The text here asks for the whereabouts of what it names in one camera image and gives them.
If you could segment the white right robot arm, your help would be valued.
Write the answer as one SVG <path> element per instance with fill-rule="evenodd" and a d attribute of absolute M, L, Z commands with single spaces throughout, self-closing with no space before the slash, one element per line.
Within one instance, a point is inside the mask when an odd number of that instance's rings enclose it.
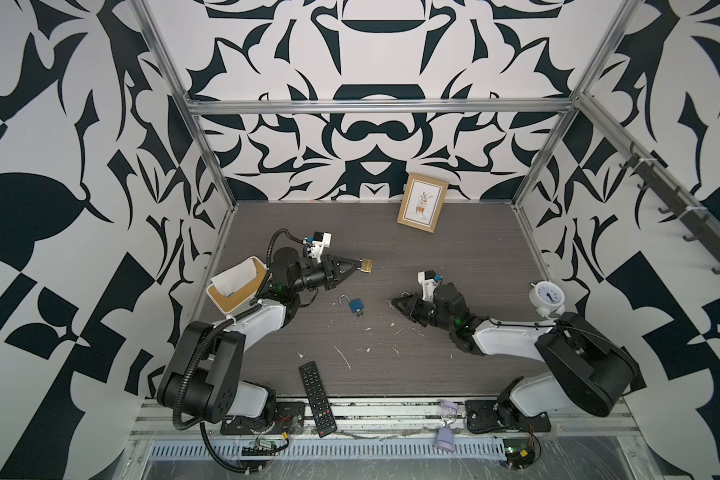
<path fill-rule="evenodd" d="M 548 371 L 521 378 L 502 392 L 509 412 L 535 417 L 576 406 L 606 417 L 639 375 L 637 362 L 586 319 L 565 307 L 557 284 L 531 286 L 529 300 L 539 322 L 510 323 L 474 314 L 454 284 L 427 294 L 406 294 L 391 304 L 409 320 L 445 330 L 461 351 L 477 356 L 506 355 L 541 362 Z"/>

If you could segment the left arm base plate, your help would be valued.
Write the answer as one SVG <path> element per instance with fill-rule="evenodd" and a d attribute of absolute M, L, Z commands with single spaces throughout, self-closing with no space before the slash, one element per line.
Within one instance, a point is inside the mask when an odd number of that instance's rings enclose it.
<path fill-rule="evenodd" d="M 265 417 L 228 417 L 223 420 L 220 433 L 225 436 L 280 435 L 286 430 L 289 435 L 302 434 L 306 418 L 304 401 L 277 401 L 271 411 L 271 419 Z"/>

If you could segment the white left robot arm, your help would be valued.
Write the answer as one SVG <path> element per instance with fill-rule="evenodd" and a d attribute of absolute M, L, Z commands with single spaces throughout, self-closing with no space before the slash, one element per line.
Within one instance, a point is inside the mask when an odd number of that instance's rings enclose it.
<path fill-rule="evenodd" d="M 303 306 L 300 294 L 330 290 L 356 271 L 369 273 L 372 261 L 324 254 L 303 258 L 291 247 L 278 249 L 267 270 L 254 278 L 251 299 L 217 324 L 195 321 L 181 335 L 157 392 L 157 402 L 172 410 L 173 426 L 186 430 L 227 417 L 273 421 L 275 392 L 240 379 L 247 349 L 282 329 Z"/>

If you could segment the blue padlock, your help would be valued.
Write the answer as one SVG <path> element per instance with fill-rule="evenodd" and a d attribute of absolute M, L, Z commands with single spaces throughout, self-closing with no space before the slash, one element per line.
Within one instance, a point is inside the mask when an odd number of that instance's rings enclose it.
<path fill-rule="evenodd" d="M 364 313 L 364 304 L 360 298 L 350 298 L 342 294 L 338 298 L 338 303 L 342 307 L 347 307 L 356 316 L 362 316 Z"/>

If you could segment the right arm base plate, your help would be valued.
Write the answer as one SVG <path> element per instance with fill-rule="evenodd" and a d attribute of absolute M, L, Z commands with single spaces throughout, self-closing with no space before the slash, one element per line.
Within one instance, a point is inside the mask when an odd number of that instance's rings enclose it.
<path fill-rule="evenodd" d="M 551 422 L 546 413 L 529 417 L 509 400 L 467 400 L 466 428 L 473 434 L 500 432 L 549 433 Z"/>

